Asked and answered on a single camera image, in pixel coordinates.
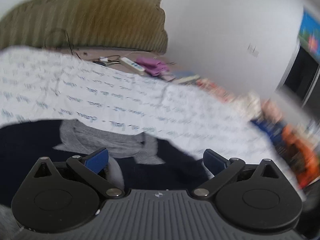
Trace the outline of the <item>grey sweater with navy sleeves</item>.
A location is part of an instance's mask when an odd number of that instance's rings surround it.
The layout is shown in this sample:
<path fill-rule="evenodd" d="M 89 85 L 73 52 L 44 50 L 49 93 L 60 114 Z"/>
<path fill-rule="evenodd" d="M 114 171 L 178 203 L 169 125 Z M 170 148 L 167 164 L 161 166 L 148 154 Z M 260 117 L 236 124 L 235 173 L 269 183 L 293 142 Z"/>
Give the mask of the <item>grey sweater with navy sleeves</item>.
<path fill-rule="evenodd" d="M 79 120 L 41 120 L 1 128 L 1 239 L 19 227 L 11 201 L 35 162 L 47 156 L 65 161 L 105 148 L 108 165 L 101 174 L 116 187 L 191 191 L 208 180 L 196 160 L 166 140 L 146 133 L 123 135 L 91 128 Z"/>

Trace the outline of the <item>cream white garment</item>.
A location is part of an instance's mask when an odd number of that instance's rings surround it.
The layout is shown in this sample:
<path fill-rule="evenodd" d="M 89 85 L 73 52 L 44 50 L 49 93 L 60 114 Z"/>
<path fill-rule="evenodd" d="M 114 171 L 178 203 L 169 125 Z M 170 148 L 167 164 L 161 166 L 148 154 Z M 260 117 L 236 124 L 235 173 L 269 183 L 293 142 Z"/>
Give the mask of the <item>cream white garment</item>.
<path fill-rule="evenodd" d="M 242 97 L 243 116 L 251 121 L 259 118 L 263 111 L 261 109 L 260 96 L 255 92 L 249 92 Z"/>

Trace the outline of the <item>blue patterned garment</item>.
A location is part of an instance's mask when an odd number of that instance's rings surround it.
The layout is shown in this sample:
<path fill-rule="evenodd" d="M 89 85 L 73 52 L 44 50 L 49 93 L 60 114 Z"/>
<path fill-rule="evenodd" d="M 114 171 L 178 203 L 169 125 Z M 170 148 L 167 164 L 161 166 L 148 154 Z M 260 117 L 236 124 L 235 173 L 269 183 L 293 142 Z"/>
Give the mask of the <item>blue patterned garment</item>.
<path fill-rule="evenodd" d="M 273 123 L 268 119 L 259 118 L 251 120 L 251 123 L 253 123 L 255 126 L 257 126 L 257 128 L 267 134 L 269 140 L 272 142 L 276 152 L 279 155 L 284 154 L 285 142 L 282 139 L 282 132 L 287 125 L 285 121 L 278 121 L 276 123 Z"/>

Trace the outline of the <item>pink peach garment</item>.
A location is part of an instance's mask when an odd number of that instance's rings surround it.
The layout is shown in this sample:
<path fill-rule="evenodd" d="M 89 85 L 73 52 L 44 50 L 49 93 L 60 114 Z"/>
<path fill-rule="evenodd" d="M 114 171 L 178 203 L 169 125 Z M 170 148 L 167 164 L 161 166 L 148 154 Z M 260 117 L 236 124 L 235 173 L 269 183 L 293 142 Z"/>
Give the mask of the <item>pink peach garment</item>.
<path fill-rule="evenodd" d="M 276 103 L 270 99 L 262 101 L 261 110 L 264 118 L 274 124 L 280 122 L 284 117 L 283 112 L 278 108 Z"/>

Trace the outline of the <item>red patterned cloth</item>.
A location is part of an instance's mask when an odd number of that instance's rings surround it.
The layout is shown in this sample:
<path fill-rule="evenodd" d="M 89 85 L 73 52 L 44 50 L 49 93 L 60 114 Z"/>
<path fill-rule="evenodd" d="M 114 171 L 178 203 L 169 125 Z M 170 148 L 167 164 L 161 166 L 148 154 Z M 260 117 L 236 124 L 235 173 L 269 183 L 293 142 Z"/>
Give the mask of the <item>red patterned cloth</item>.
<path fill-rule="evenodd" d="M 206 91 L 208 94 L 219 99 L 221 102 L 232 102 L 236 98 L 232 92 L 225 90 L 223 87 L 217 85 L 209 79 L 198 79 L 196 81 L 196 85 L 199 87 L 199 89 Z"/>

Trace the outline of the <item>orange garment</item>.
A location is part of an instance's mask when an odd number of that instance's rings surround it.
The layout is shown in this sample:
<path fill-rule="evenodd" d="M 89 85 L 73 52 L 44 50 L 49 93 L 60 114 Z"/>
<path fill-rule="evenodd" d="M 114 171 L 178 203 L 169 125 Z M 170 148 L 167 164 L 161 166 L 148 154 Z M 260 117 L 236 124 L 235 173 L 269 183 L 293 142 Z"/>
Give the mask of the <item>orange garment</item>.
<path fill-rule="evenodd" d="M 281 137 L 285 145 L 283 158 L 295 174 L 299 187 L 303 189 L 319 177 L 319 158 L 290 125 L 283 128 Z"/>

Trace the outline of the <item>white bedsheet with blue script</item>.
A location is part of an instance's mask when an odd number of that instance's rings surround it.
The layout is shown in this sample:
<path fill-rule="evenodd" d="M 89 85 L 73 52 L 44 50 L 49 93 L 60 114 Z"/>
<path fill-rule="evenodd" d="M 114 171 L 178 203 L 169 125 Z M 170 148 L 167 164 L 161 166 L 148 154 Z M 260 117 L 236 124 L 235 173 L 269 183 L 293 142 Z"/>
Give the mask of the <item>white bedsheet with blue script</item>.
<path fill-rule="evenodd" d="M 1 124 L 43 119 L 78 119 L 119 134 L 145 132 L 171 141 L 196 159 L 207 148 L 250 164 L 272 159 L 303 196 L 268 137 L 232 107 L 196 87 L 52 51 L 1 51 Z"/>

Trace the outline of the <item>white power strip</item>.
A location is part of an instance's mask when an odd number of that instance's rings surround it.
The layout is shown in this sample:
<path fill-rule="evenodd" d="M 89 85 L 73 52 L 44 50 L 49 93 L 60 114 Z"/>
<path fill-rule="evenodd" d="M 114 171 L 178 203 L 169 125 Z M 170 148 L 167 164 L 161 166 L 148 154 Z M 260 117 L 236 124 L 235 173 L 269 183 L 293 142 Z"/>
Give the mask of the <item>white power strip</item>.
<path fill-rule="evenodd" d="M 131 59 L 128 59 L 127 57 L 121 57 L 119 59 L 119 62 L 124 65 L 126 68 L 129 68 L 130 70 L 141 74 L 145 72 L 144 67 L 141 65 L 137 64 L 136 62 L 132 61 Z"/>

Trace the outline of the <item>dark window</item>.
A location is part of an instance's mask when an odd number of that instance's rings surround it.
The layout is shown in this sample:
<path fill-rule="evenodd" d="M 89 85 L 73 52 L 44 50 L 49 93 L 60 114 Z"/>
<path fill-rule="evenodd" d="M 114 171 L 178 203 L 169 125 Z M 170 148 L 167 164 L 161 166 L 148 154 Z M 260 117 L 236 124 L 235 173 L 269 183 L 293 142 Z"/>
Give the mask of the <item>dark window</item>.
<path fill-rule="evenodd" d="M 319 19 L 303 10 L 296 48 L 278 85 L 305 106 L 319 80 Z"/>

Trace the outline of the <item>purple cloth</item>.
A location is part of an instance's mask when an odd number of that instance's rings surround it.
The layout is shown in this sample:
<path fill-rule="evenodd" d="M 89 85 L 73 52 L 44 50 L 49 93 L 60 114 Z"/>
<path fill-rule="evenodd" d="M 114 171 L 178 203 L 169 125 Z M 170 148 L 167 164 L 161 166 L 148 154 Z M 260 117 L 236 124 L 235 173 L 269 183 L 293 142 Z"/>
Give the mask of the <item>purple cloth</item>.
<path fill-rule="evenodd" d="M 142 66 L 151 76 L 160 76 L 162 73 L 169 71 L 166 63 L 153 58 L 139 57 L 136 59 L 136 63 Z"/>

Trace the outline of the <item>olive striped padded headboard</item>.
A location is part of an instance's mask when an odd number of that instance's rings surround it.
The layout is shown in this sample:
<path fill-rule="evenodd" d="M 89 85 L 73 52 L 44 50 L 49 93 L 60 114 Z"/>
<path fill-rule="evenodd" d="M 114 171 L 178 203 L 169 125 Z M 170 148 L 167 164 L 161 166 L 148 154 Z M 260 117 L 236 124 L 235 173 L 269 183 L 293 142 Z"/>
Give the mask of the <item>olive striped padded headboard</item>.
<path fill-rule="evenodd" d="M 29 0 L 1 19 L 1 48 L 126 48 L 167 51 L 161 0 Z"/>

